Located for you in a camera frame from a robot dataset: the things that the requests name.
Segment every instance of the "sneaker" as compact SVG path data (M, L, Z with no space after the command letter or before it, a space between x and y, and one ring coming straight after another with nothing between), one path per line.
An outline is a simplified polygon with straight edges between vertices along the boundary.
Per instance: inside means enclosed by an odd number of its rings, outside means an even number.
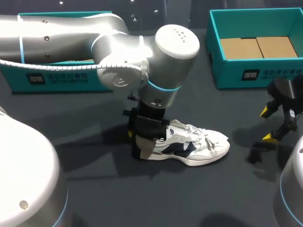
M140 158L148 160L177 159L188 166L201 166L222 158L229 150L228 138L222 133L170 122L166 140L147 140L136 135Z

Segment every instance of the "shoe sole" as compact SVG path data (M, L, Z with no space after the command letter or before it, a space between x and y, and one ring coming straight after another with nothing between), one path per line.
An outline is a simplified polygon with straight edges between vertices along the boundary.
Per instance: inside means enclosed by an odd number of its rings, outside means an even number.
M212 162L215 162L217 160L219 160L220 158L222 158L224 155L227 154L228 151L226 151L224 154L218 156L218 157L214 157L212 159L208 159L208 160L190 160L187 159L185 157L180 157L180 156L176 156L176 155L156 155L156 154L151 154L150 152L146 152L146 151L142 151L140 152L140 159L146 159L146 160L155 160L155 161L161 161L161 160L166 160L166 159L176 159L179 160L181 162L183 162L185 165L187 166L203 166Z

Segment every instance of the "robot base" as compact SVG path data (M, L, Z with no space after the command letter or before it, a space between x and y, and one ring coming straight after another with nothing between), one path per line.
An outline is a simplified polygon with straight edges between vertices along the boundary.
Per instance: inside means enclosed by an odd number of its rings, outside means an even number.
M273 202L280 227L303 227L303 137L295 146L281 174Z

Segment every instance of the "cable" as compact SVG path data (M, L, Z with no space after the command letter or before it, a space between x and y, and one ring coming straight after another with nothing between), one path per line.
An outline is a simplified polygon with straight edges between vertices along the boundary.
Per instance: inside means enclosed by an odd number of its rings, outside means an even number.
M76 71L76 70L98 70L108 68L124 68L132 69L142 72L142 69L135 65L121 64L121 65L78 65L78 66L47 66L47 65L33 65L33 64L22 64L12 61L0 60L0 65L9 67L16 67L29 70L46 70L46 71Z

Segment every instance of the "table surface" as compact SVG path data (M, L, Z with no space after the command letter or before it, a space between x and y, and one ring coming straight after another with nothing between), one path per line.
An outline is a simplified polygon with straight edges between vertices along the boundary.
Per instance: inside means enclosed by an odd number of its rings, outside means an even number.
M282 123L282 111L268 120L259 117L270 99L264 89L217 90L205 30L195 33L199 56L166 115L229 137L228 155L206 166L133 159L122 111L135 104L122 92L13 96L0 76L1 105L55 145L66 172L73 226L277 226L272 201L300 132L264 153L262 163L249 164L252 145Z

